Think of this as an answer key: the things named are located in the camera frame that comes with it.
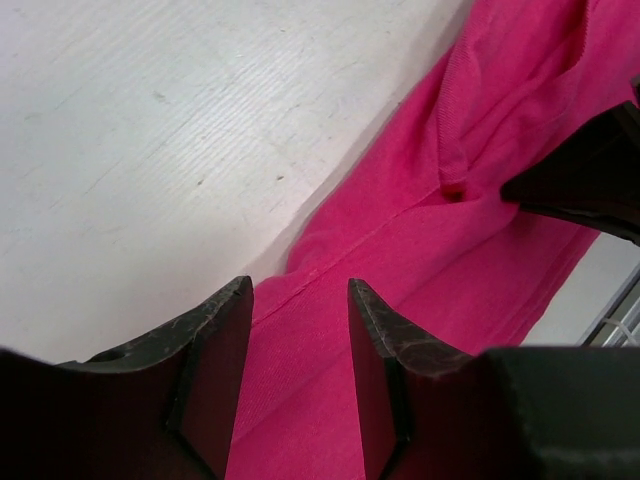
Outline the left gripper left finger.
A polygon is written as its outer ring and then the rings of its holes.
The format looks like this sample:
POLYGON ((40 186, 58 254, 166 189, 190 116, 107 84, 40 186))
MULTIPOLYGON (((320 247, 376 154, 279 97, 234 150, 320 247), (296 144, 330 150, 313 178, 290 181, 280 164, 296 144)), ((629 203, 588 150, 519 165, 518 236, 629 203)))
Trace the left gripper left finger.
POLYGON ((5 479, 221 479, 247 355, 253 285, 85 362, 1 353, 5 479))

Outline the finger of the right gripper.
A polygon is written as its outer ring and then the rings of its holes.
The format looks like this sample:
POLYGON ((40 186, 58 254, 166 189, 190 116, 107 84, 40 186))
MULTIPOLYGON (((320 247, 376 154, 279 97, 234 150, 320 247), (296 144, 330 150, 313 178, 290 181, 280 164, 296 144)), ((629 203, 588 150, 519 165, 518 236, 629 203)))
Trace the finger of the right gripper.
POLYGON ((639 102, 594 116, 500 189, 528 213, 639 244, 639 102))

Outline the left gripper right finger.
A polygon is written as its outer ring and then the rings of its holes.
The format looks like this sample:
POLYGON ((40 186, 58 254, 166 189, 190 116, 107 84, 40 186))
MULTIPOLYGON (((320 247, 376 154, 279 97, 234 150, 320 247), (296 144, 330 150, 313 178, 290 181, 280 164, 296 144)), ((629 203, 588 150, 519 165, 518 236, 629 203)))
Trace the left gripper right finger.
POLYGON ((369 479, 635 479, 639 352, 507 347, 466 354, 349 283, 369 479))

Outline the pink trousers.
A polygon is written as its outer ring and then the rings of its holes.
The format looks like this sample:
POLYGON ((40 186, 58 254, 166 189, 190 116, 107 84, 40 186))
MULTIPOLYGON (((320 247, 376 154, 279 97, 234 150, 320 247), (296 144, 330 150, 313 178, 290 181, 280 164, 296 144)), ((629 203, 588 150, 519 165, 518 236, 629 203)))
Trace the pink trousers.
POLYGON ((450 49, 255 290, 227 475, 364 475, 350 279, 468 353, 518 344, 595 239, 503 183, 630 98, 635 1, 477 1, 450 49))

